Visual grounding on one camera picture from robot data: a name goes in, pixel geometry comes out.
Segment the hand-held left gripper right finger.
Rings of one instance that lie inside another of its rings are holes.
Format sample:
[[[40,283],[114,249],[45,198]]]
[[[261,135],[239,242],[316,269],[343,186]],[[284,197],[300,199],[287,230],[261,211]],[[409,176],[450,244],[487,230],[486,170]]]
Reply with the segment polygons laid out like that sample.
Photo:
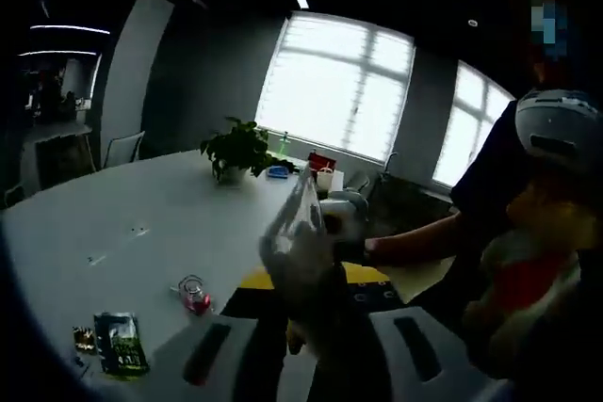
[[[319,286],[319,363],[337,401],[492,401],[495,381],[424,310],[367,314],[334,265]]]

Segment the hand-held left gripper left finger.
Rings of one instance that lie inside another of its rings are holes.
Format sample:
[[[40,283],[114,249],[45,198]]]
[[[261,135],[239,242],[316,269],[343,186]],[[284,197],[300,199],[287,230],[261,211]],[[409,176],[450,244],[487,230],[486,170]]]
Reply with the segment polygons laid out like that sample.
[[[218,312],[189,314],[159,348],[154,401],[274,401],[287,319],[265,268],[243,277]]]

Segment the person's right hand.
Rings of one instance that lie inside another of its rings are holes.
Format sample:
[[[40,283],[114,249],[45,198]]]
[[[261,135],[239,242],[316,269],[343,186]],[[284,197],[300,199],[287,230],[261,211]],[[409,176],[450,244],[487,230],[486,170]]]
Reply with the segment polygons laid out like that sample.
[[[374,237],[365,240],[365,257],[371,266],[398,266],[402,263],[397,236]]]

